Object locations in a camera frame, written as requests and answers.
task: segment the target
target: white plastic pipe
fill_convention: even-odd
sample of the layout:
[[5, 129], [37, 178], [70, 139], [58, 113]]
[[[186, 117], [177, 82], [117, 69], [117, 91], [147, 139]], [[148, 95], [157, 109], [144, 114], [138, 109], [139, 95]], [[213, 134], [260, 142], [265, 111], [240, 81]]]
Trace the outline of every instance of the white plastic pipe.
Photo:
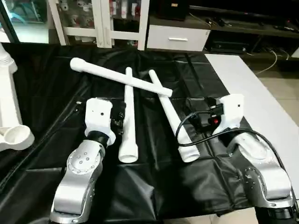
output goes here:
[[16, 71], [14, 60], [0, 43], [0, 151], [23, 150], [34, 141], [30, 128], [22, 125], [13, 79]]
[[[160, 83], [160, 80], [154, 70], [149, 71], [149, 76], [154, 84], [162, 86], [162, 84]], [[178, 125], [181, 123], [181, 120], [168, 97], [159, 95], [159, 99], [160, 99], [162, 107], [165, 111], [168, 122], [170, 123], [172, 131], [175, 134], [177, 131]], [[182, 143], [182, 144], [191, 143], [191, 139], [188, 136], [188, 133], [185, 130], [184, 126], [181, 127], [181, 129], [178, 133], [178, 141], [179, 141], [179, 143]], [[178, 147], [178, 151], [179, 151], [179, 154], [181, 155], [182, 160], [184, 162], [192, 162], [192, 161], [198, 159], [200, 156], [199, 151], [196, 146]]]
[[[133, 77], [132, 69], [126, 68], [126, 75]], [[132, 163], [138, 159], [138, 146], [136, 144], [135, 136], [135, 111], [134, 111], [134, 93], [133, 87], [125, 86], [125, 119], [123, 122], [123, 136], [118, 159], [124, 163]]]
[[100, 76], [100, 77], [104, 77], [107, 79], [111, 79], [111, 80], [114, 80], [119, 83], [124, 83], [126, 85], [130, 85], [130, 86], [133, 86], [133, 87], [136, 87], [139, 89], [158, 93], [158, 94], [165, 95], [168, 97], [171, 97], [171, 95], [172, 95], [171, 89], [167, 89], [162, 86], [155, 85], [153, 83], [149, 83], [149, 82], [143, 81], [138, 78], [126, 76], [117, 71], [112, 71], [110, 69], [106, 69], [106, 68], [97, 66], [95, 64], [88, 63], [81, 58], [75, 57], [75, 58], [71, 59], [70, 66], [71, 66], [71, 69], [78, 71], [78, 72], [84, 71], [84, 72], [93, 74], [95, 76]]

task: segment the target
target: white cable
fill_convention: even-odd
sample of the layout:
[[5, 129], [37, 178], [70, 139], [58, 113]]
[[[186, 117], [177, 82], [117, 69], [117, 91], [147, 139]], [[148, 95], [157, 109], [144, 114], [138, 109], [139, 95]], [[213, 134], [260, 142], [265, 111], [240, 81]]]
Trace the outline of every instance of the white cable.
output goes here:
[[210, 28], [212, 28], [212, 26], [211, 26], [210, 23], [204, 21], [203, 19], [201, 19], [201, 18], [199, 18], [199, 17], [197, 17], [197, 16], [195, 16], [195, 15], [193, 15], [193, 14], [191, 14], [191, 13], [189, 13], [189, 14], [190, 14], [190, 16], [194, 17], [195, 19], [197, 19], [197, 20], [199, 20], [199, 21], [201, 21], [201, 22], [204, 22], [205, 24], [209, 25]]
[[276, 64], [276, 62], [277, 62], [277, 54], [273, 50], [270, 50], [270, 52], [275, 55], [275, 62], [270, 67], [268, 67], [268, 68], [266, 68], [266, 69], [264, 69], [262, 71], [257, 72], [256, 75], [260, 74], [260, 73], [262, 73], [262, 72], [264, 72], [266, 70], [269, 70], [270, 68], [272, 68]]
[[286, 60], [289, 60], [289, 58], [290, 58], [290, 55], [289, 55], [289, 53], [288, 52], [286, 52], [285, 50], [283, 50], [283, 49], [280, 49], [281, 51], [283, 51], [283, 52], [285, 52], [286, 54], [287, 54], [287, 57], [286, 57]]

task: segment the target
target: tiled floor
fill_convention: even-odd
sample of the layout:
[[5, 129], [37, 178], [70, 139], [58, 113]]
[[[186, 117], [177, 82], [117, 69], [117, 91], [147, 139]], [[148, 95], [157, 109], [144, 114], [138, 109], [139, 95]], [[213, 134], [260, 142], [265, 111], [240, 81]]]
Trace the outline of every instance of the tiled floor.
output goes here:
[[299, 126], [299, 70], [265, 71], [257, 77]]
[[[247, 64], [254, 73], [257, 73], [267, 64]], [[277, 99], [284, 110], [299, 126], [299, 66], [297, 70], [281, 71], [274, 67], [257, 75], [269, 92]], [[234, 211], [221, 216], [216, 215], [190, 217], [165, 220], [165, 224], [258, 224], [254, 208]]]

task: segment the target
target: drawer handle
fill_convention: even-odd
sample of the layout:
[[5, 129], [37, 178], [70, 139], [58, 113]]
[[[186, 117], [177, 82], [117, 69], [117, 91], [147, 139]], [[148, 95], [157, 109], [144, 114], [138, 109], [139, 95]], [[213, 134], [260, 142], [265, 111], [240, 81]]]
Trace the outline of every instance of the drawer handle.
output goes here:
[[170, 41], [188, 41], [187, 38], [176, 38], [176, 37], [168, 37]]

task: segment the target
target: wire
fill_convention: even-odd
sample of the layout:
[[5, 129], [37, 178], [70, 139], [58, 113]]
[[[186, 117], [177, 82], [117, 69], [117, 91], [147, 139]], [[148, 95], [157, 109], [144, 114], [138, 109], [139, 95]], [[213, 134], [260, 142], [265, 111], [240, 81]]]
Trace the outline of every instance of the wire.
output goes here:
[[190, 14], [190, 16], [194, 17], [195, 19], [197, 19], [197, 20], [199, 20], [199, 21], [201, 21], [201, 22], [204, 22], [205, 24], [209, 25], [210, 28], [212, 28], [212, 25], [211, 25], [210, 23], [204, 21], [203, 19], [201, 19], [201, 18], [199, 18], [199, 17], [197, 17], [197, 16], [195, 16], [195, 15], [193, 15], [193, 14], [191, 14], [191, 13], [189, 13], [189, 14]]
[[179, 123], [178, 128], [177, 128], [177, 130], [176, 130], [176, 134], [175, 134], [176, 139], [178, 139], [178, 132], [179, 132], [179, 130], [182, 128], [183, 124], [184, 124], [190, 117], [193, 117], [194, 115], [199, 114], [199, 113], [209, 114], [210, 112], [209, 112], [209, 111], [195, 111], [195, 112], [190, 113], [187, 117], [185, 117], [185, 118], [181, 121], [181, 123]]
[[[200, 114], [200, 113], [210, 113], [209, 111], [196, 111], [196, 112], [192, 112], [190, 113], [187, 117], [185, 117], [181, 123], [178, 125], [178, 128], [176, 130], [176, 134], [175, 134], [175, 137], [178, 141], [178, 133], [179, 133], [179, 130], [181, 129], [181, 127], [183, 126], [183, 124], [192, 116], [196, 115], [196, 114]], [[200, 144], [200, 143], [203, 143], [205, 141], [208, 141], [208, 140], [211, 140], [213, 138], [216, 138], [220, 135], [223, 135], [223, 134], [229, 134], [229, 133], [251, 133], [251, 134], [255, 134], [257, 135], [258, 137], [260, 137], [268, 146], [269, 148], [273, 151], [280, 167], [287, 173], [286, 169], [285, 169], [285, 166], [284, 164], [282, 163], [281, 159], [280, 159], [280, 156], [278, 154], [278, 152], [276, 151], [275, 147], [272, 145], [272, 143], [265, 137], [263, 136], [262, 134], [260, 134], [259, 132], [256, 132], [256, 131], [253, 131], [251, 129], [247, 129], [247, 128], [234, 128], [234, 129], [230, 129], [230, 130], [227, 130], [227, 131], [223, 131], [223, 132], [220, 132], [220, 133], [217, 133], [217, 134], [214, 134], [214, 135], [211, 135], [207, 138], [204, 138], [204, 139], [201, 139], [199, 141], [195, 141], [195, 142], [191, 142], [191, 143], [187, 143], [187, 144], [181, 144], [178, 142], [178, 145], [181, 146], [181, 147], [189, 147], [189, 146], [194, 146], [194, 145], [197, 145], [197, 144]], [[294, 207], [295, 207], [295, 210], [296, 210], [296, 213], [298, 214], [299, 212], [299, 207], [298, 207], [298, 204], [297, 204], [297, 200], [296, 200], [296, 195], [295, 195], [295, 192], [294, 192], [294, 189], [293, 187], [291, 188], [291, 193], [292, 193], [292, 196], [293, 196], [293, 202], [294, 202]]]
[[283, 50], [283, 49], [280, 49], [281, 51], [283, 51], [283, 52], [285, 52], [286, 54], [287, 54], [287, 58], [286, 58], [286, 60], [289, 60], [289, 58], [290, 58], [290, 55], [289, 55], [289, 53], [288, 52], [286, 52], [285, 50]]
[[274, 63], [270, 67], [268, 67], [268, 68], [266, 68], [266, 69], [264, 69], [262, 71], [257, 72], [256, 75], [260, 74], [260, 73], [262, 73], [262, 72], [264, 72], [266, 70], [269, 70], [270, 68], [272, 68], [276, 64], [276, 62], [277, 62], [277, 54], [273, 50], [270, 50], [270, 52], [275, 55], [275, 61], [274, 61]]

